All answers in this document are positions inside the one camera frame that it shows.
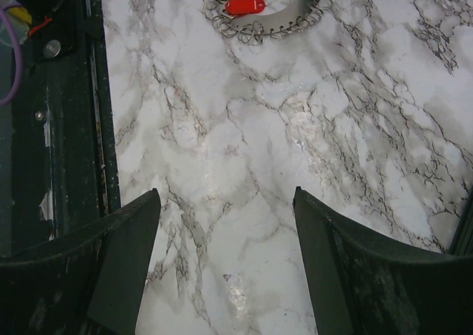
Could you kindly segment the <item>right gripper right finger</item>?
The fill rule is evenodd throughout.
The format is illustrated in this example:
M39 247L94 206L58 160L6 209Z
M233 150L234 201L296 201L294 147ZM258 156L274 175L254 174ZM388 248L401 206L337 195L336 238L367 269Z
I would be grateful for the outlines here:
M470 334L472 257L399 242L301 188L293 213L319 334Z

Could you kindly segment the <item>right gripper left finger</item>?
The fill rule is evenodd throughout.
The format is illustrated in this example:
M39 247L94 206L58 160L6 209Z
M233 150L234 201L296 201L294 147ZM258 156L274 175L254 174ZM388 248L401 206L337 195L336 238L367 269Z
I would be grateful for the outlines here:
M2 334L134 334L160 219L156 189L1 259Z

